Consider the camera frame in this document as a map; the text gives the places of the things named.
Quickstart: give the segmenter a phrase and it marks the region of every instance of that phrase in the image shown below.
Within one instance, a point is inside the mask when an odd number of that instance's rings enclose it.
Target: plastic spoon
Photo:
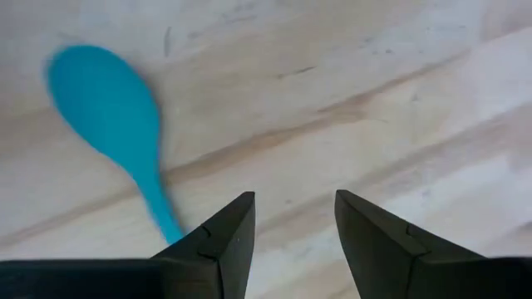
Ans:
[[[136,181],[166,241],[181,239],[160,180],[159,113],[143,80],[118,56],[93,46],[58,52],[47,77],[72,129]]]

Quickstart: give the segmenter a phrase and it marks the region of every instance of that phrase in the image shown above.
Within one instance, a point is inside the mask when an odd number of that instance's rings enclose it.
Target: spoon handle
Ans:
[[[144,195],[146,205],[150,210],[153,219],[160,227],[160,231],[168,244],[173,244],[183,237],[179,222],[172,213],[173,208],[170,205],[166,192],[163,189],[160,176],[154,174],[136,178],[140,192]]]

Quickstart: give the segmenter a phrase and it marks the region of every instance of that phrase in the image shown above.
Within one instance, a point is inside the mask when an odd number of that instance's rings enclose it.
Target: wooden surface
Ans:
[[[257,192],[249,298],[352,298],[333,194],[477,252],[532,254],[528,0],[0,3],[0,259],[165,247],[127,176],[42,80],[57,47],[116,51],[154,89],[189,231]]]

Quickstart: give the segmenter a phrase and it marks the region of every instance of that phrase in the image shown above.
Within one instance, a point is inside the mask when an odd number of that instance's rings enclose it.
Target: wood grain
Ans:
[[[532,7],[523,0],[0,4],[0,258],[165,247],[127,176],[50,105],[58,47],[152,86],[187,231],[257,192],[250,298],[357,292],[336,189],[490,256],[532,254]]]

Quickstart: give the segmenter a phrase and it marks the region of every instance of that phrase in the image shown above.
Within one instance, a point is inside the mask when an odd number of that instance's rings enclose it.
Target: blue spoon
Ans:
[[[136,181],[170,244],[183,237],[159,169],[159,113],[150,89],[118,56],[93,46],[58,52],[48,88],[63,118]]]

